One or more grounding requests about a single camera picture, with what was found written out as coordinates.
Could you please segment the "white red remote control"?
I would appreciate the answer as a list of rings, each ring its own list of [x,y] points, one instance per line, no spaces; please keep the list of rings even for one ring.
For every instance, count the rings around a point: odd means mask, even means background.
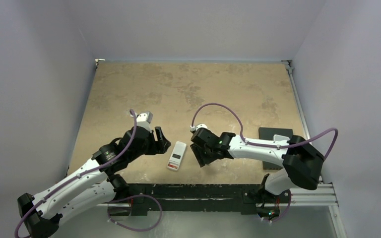
[[[167,169],[178,171],[183,161],[187,145],[183,142],[177,141],[173,147],[172,153],[167,163]]]

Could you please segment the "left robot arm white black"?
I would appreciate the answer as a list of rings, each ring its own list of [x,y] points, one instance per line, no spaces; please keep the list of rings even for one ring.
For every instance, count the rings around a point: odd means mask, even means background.
[[[101,146],[79,169],[35,195],[18,197],[20,221],[29,238],[49,238],[71,218],[101,203],[134,203],[144,194],[132,190],[117,172],[142,155],[164,154],[171,142],[161,127],[133,126],[122,137]]]

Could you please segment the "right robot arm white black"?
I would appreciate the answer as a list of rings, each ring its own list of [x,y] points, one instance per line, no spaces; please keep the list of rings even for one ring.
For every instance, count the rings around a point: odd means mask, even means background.
[[[258,189],[263,201],[270,202],[291,188],[315,190],[324,156],[304,138],[275,135],[273,140],[243,140],[232,132],[215,135],[203,126],[191,129],[191,149],[201,167],[221,159],[254,159],[282,169],[263,180]]]

